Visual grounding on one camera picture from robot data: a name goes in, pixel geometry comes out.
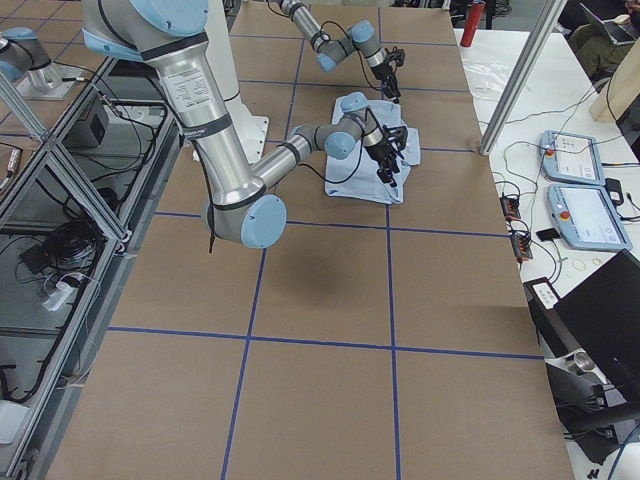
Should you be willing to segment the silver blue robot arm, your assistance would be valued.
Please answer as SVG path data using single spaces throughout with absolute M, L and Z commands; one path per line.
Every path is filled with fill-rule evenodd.
M 182 134 L 199 155 L 209 193 L 206 221 L 213 237 L 247 248 L 276 243 L 286 226 L 284 202 L 269 193 L 315 151 L 345 159 L 363 147 L 381 182 L 395 183 L 407 129 L 389 127 L 364 94 L 341 102 L 335 124 L 302 125 L 250 163 L 206 57 L 206 1 L 85 1 L 85 45 L 100 54 L 152 67 Z
M 369 87 L 394 104 L 400 103 L 396 71 L 404 65 L 405 51 L 397 46 L 384 47 L 368 20 L 345 29 L 332 20 L 319 23 L 303 1 L 266 1 L 266 5 L 272 13 L 286 17 L 297 27 L 323 71 L 334 71 L 341 62 L 356 54 Z

